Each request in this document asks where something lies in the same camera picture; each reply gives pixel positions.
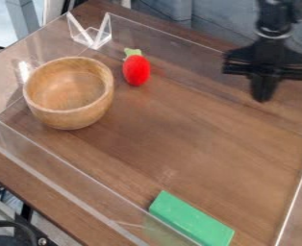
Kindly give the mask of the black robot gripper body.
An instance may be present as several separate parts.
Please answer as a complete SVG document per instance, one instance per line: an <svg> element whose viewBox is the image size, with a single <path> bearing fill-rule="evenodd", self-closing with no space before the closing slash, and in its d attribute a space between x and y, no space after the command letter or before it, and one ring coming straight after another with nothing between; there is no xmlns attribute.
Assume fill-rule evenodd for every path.
<svg viewBox="0 0 302 246"><path fill-rule="evenodd" d="M250 46L227 51L223 57L225 74L258 74L302 81L302 53L281 42L257 41Z"/></svg>

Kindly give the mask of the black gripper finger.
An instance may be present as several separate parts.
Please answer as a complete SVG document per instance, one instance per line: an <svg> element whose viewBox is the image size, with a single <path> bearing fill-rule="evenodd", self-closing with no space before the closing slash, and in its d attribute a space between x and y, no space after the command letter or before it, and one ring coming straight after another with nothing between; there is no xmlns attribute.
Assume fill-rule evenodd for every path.
<svg viewBox="0 0 302 246"><path fill-rule="evenodd" d="M275 94L277 88L281 84L279 77L267 77L265 79L265 88L263 88L263 100L270 101Z"/></svg>
<svg viewBox="0 0 302 246"><path fill-rule="evenodd" d="M265 101L263 89L265 89L263 77L257 74L253 74L251 75L251 97L258 102Z"/></svg>

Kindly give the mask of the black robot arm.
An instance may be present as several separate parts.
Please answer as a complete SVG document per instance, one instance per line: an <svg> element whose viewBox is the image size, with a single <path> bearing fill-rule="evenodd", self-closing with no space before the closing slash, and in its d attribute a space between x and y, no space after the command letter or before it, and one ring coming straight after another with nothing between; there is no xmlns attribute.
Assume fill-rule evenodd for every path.
<svg viewBox="0 0 302 246"><path fill-rule="evenodd" d="M225 53L222 72L251 80L251 97L271 100L283 80L302 81L302 53L285 45L293 25L302 21L302 0L257 0L258 40Z"/></svg>

